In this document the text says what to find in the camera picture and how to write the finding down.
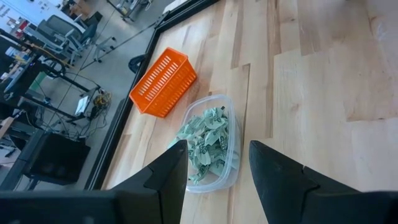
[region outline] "office chair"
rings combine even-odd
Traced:
[[[68,40],[69,47],[72,49],[72,55],[70,57],[70,62],[73,65],[76,57],[81,57],[81,53],[83,50],[87,49],[91,45],[95,45],[96,49],[94,52],[93,59],[96,62],[101,63],[100,60],[100,52],[105,52],[108,49],[113,50],[114,47],[112,45],[106,45],[109,40],[116,41],[115,37],[108,37],[104,41],[100,43],[96,43],[98,40],[98,36],[96,35],[96,31],[98,28],[98,21],[91,19],[91,24],[87,26],[86,30],[82,32],[77,26],[71,24],[58,16],[52,15],[49,19],[45,21],[45,26],[54,30],[59,35],[58,39]]]

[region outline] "black metal frame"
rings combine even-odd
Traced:
[[[147,57],[141,63],[140,69],[138,70],[131,85],[131,89],[138,83],[142,76],[144,76],[161,33],[218,1],[219,0],[189,0],[174,10],[169,11],[165,16],[161,16],[162,20],[159,22],[159,25],[155,27],[155,31],[152,34],[152,38],[147,47]],[[94,167],[91,170],[90,176],[85,185],[85,190],[101,189],[132,106],[133,103],[129,97],[126,97],[125,100],[120,102],[119,108],[116,111],[111,126],[109,127],[109,131],[105,137],[104,143],[99,150],[97,159],[95,160]]]

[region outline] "wooden tabletop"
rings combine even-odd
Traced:
[[[165,119],[133,107],[103,188],[160,156],[190,103],[225,94],[243,127],[238,180],[186,193],[181,223],[267,223],[251,140],[358,190],[398,190],[398,79],[370,13],[362,1],[221,0],[167,30],[152,63],[172,47],[198,79]]]

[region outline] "clear plastic container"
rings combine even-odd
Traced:
[[[194,185],[191,180],[188,180],[187,191],[189,192],[205,193],[218,189],[227,189],[234,185],[238,178],[242,148],[241,131],[235,117],[233,102],[230,98],[224,95],[213,95],[192,103],[184,114],[182,126],[185,125],[193,115],[203,116],[205,110],[222,106],[225,107],[224,114],[228,117],[229,121],[228,150],[224,169],[219,177],[212,172],[207,173],[206,177],[199,181],[198,185]],[[188,163],[188,176],[196,173],[197,170]]]

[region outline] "orange plastic basket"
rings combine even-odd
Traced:
[[[164,118],[196,78],[188,56],[168,47],[129,96],[141,113]]]

